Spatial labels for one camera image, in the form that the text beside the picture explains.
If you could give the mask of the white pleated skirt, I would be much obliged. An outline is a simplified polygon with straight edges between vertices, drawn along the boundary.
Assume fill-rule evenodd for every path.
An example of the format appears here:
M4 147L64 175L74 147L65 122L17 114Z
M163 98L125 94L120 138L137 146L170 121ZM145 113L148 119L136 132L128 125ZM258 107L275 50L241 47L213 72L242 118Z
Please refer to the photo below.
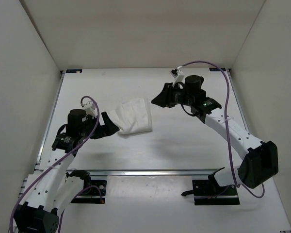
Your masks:
M123 102L111 110L108 117L119 128L118 134L121 136L153 131L151 110L147 98L135 98Z

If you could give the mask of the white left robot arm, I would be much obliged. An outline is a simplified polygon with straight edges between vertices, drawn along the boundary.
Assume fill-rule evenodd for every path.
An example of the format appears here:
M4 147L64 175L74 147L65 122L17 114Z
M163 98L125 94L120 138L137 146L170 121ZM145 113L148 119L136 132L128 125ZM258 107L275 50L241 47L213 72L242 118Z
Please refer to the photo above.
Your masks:
M78 150L88 139L111 136L119 128L106 112L97 116L73 109L67 123L57 131L48 159L48 167L28 186L12 212L12 224L21 233L54 233L60 215L70 202L93 186L86 170L67 172Z

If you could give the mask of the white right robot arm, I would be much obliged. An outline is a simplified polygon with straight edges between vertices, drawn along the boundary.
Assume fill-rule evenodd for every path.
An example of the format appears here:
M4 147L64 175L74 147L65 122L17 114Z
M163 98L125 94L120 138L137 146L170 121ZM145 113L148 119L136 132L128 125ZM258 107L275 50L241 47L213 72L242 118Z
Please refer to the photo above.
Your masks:
M191 109L190 115L215 130L239 155L242 163L221 168L208 176L208 190L220 194L225 186L242 184L254 189L278 173L278 151L272 141L263 142L224 113L222 106L207 97L202 89L204 78L190 75L184 82L165 83L151 102L162 108L177 104Z

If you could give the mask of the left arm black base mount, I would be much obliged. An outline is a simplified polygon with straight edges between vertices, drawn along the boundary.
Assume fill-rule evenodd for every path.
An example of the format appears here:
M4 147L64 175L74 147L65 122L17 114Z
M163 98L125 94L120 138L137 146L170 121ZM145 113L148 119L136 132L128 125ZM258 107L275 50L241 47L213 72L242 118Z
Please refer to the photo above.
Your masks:
M83 190L71 203L78 204L104 204L107 180L92 180L91 174L86 170L73 170L66 173L66 178L78 177L83 181Z

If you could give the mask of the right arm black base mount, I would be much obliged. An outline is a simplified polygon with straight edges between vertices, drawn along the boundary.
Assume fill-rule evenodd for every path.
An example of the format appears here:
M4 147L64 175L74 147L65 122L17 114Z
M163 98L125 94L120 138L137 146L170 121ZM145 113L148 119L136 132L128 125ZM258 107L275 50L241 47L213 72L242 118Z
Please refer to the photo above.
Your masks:
M215 181L214 175L222 169L224 169L224 167L208 175L207 179L193 179L192 189L182 192L181 196L186 197L188 195L193 195L195 206L240 205L239 196L235 185L230 184L221 187Z

